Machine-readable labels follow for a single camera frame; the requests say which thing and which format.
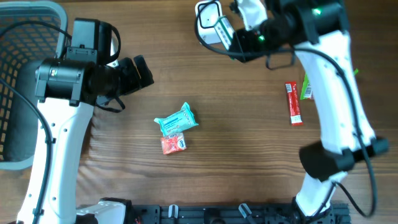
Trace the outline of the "red coffee stick sachet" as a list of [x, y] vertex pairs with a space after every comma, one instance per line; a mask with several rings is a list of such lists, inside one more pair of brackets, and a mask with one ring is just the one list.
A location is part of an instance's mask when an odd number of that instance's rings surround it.
[[287, 92], [287, 100], [289, 104], [290, 123], [292, 126], [303, 125], [296, 82], [285, 82], [285, 89]]

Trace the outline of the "orange snack packet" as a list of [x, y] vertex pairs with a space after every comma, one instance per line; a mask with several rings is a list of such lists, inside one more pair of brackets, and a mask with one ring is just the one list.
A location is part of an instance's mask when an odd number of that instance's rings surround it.
[[164, 155], [180, 152], [187, 148], [183, 133], [162, 137], [161, 146]]

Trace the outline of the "teal tissue pack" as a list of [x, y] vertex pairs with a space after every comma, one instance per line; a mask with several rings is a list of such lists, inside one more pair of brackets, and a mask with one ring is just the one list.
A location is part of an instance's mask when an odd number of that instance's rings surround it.
[[187, 129], [198, 126], [190, 105], [187, 102], [182, 105], [180, 111], [166, 118], [155, 118], [154, 122], [160, 126], [163, 136], [182, 133]]

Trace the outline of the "green white gum pack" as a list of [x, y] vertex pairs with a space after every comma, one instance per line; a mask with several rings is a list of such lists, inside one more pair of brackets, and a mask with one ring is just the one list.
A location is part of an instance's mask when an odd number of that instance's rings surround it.
[[214, 29], [224, 48], [229, 50], [235, 31], [229, 23], [228, 18], [226, 16], [220, 16], [214, 25]]

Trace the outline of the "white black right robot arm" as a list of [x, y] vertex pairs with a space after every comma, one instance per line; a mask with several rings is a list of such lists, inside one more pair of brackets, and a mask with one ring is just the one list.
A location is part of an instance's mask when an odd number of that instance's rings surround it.
[[229, 51], [247, 62], [290, 52], [312, 87], [321, 137], [300, 149], [305, 169], [295, 204], [302, 220], [320, 218], [357, 162], [384, 154], [389, 143], [375, 135], [364, 113], [351, 61], [349, 22], [343, 1], [234, 1], [244, 22]]

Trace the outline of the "green candy bag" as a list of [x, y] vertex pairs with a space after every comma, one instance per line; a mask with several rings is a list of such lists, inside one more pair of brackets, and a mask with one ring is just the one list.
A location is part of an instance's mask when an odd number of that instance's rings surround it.
[[301, 100], [313, 100], [313, 90], [312, 90], [312, 86], [309, 82], [308, 76], [307, 74], [305, 74], [304, 76], [304, 80], [302, 83], [302, 89], [300, 92], [300, 99]]

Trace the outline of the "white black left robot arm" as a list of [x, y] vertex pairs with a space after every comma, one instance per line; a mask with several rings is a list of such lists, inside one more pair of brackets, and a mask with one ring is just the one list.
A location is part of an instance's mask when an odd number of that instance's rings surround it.
[[95, 108], [109, 110], [153, 84], [143, 56], [119, 58], [112, 40], [117, 28], [96, 19], [76, 19], [70, 45], [58, 58], [45, 59], [35, 71], [34, 113], [39, 119], [29, 186], [18, 223], [128, 223], [130, 200], [103, 198], [76, 206], [81, 149]]

